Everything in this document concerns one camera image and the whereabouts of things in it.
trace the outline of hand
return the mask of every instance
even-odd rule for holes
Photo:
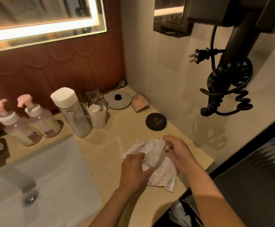
[[[173,147],[171,147],[172,151],[168,151],[167,154],[177,168],[183,174],[186,174],[189,164],[197,162],[187,144],[184,140],[173,135],[165,135],[162,139],[173,145]]]
[[[138,153],[136,155],[128,154],[122,162],[119,188],[125,190],[125,192],[128,192],[130,195],[136,192],[154,172],[153,168],[143,172],[142,165],[145,156],[145,153]]]

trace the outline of red tile wall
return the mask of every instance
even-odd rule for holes
[[[8,100],[8,110],[27,116],[16,105],[18,96],[30,94],[56,112],[50,95],[61,87],[80,94],[97,84],[107,92],[125,79],[120,0],[104,0],[104,7],[107,33],[0,52],[0,99]]]

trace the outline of black knob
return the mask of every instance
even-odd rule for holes
[[[114,97],[115,100],[121,100],[122,96],[120,94],[116,94]]]

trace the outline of clear plastic bottle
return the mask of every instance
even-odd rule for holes
[[[60,133],[61,126],[51,112],[39,104],[33,104],[31,95],[18,98],[18,107],[27,106],[25,112],[30,116],[29,125],[46,138],[52,138]]]
[[[4,131],[19,141],[24,146],[32,146],[38,143],[39,136],[29,125],[28,119],[19,117],[15,112],[6,111],[4,103],[6,99],[0,100],[0,122],[5,125]]]
[[[83,138],[91,131],[75,91],[63,87],[53,92],[50,97],[59,107],[77,137]]]

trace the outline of person's left hand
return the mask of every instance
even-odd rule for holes
[[[122,162],[119,188],[130,195],[136,192],[155,171],[155,169],[150,168],[143,172],[142,164],[145,156],[145,153],[138,153],[136,155],[128,154]]]

